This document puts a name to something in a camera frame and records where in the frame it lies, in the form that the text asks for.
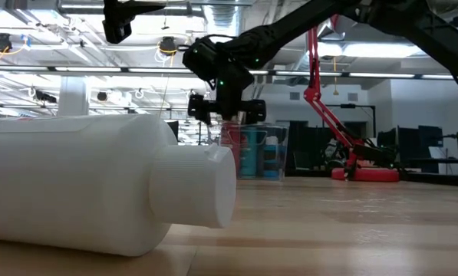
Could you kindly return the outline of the turquoise paint bottle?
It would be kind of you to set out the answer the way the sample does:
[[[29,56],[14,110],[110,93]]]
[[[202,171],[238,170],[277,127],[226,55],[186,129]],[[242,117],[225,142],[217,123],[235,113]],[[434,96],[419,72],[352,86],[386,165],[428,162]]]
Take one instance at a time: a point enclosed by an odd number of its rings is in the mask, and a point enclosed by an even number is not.
[[[263,147],[267,130],[265,127],[244,126],[240,141],[239,174],[243,179],[261,179],[264,164]]]

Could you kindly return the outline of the small blue paint bottle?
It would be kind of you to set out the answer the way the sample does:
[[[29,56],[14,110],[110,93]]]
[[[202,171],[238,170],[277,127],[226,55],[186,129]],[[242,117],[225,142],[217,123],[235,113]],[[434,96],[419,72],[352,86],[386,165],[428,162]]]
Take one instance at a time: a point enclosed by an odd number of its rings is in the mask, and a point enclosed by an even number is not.
[[[265,138],[264,153],[264,167],[263,176],[266,179],[279,178],[279,157],[278,157],[278,137],[267,136]]]

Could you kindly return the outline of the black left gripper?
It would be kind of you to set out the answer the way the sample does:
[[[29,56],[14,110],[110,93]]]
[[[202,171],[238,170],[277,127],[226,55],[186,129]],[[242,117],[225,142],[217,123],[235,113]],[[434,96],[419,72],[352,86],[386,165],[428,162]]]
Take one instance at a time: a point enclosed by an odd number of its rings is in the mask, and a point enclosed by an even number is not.
[[[143,15],[162,10],[165,4],[159,2],[142,2],[131,0],[130,6],[118,0],[104,0],[104,20],[102,21],[106,40],[111,44],[119,44],[132,33],[132,16]]]

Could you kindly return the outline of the white building pillar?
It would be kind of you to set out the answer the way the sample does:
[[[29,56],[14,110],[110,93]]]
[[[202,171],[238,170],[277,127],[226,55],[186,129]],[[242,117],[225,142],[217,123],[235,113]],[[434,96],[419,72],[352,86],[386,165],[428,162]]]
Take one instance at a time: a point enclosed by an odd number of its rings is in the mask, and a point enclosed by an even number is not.
[[[85,77],[61,77],[58,116],[88,115],[89,103],[90,89]]]

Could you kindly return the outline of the white paint bottle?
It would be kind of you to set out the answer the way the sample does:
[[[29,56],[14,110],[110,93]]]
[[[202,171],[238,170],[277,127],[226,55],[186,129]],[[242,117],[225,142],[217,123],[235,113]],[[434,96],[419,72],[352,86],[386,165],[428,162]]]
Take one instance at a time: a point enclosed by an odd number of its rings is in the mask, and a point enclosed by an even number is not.
[[[235,201],[232,151],[152,114],[0,118],[0,240],[141,256],[173,224],[226,227]]]

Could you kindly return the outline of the silver ventilation duct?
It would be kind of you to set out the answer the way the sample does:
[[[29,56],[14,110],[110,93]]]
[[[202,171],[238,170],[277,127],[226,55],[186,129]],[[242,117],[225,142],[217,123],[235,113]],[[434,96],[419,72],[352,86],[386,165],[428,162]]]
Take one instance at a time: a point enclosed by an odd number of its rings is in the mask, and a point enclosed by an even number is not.
[[[227,42],[239,35],[242,12],[239,6],[205,5],[203,12],[207,20],[207,34],[212,35],[209,38],[211,42]]]

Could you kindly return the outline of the clear plastic container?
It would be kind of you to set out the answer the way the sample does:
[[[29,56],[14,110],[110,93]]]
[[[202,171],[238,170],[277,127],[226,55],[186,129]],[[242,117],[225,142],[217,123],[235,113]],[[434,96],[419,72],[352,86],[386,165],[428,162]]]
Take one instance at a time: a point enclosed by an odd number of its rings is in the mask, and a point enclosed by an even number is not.
[[[239,174],[239,168],[240,168],[239,155],[240,155],[241,132],[242,132],[242,128],[246,126],[265,127],[267,130],[267,136],[277,136],[278,137],[279,178],[278,179],[266,179],[263,176],[261,179],[275,180],[275,181],[282,180],[285,175],[285,163],[286,163],[287,144],[288,144],[288,127],[278,126],[274,124],[240,125],[234,122],[224,122],[216,126],[211,126],[209,128],[209,141],[212,143],[217,143],[220,146],[228,147],[232,150],[232,154],[234,156],[234,160],[236,163],[237,178],[243,179],[240,177],[240,174]]]

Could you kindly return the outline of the red desk lamp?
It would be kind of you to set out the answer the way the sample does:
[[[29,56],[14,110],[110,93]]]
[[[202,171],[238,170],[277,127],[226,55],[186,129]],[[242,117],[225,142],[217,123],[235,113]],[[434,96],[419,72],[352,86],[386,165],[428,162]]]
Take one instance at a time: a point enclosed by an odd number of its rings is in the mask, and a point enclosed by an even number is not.
[[[385,162],[385,153],[374,144],[354,135],[321,101],[318,36],[325,28],[335,31],[337,24],[338,16],[332,15],[308,31],[310,81],[304,91],[304,99],[326,123],[336,140],[348,151],[344,165],[331,170],[331,178],[362,182],[397,182],[400,180],[400,174],[392,162]]]

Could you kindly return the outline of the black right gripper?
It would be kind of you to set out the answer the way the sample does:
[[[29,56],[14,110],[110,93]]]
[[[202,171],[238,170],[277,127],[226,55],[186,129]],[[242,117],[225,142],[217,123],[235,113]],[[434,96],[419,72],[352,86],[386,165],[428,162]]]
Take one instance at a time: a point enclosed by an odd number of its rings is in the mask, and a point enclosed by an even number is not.
[[[215,100],[206,100],[201,94],[190,95],[187,114],[206,125],[218,125],[222,119],[230,121],[237,115],[239,123],[254,124],[265,121],[264,100],[242,100],[242,89],[233,88],[226,82],[218,82],[215,92]]]

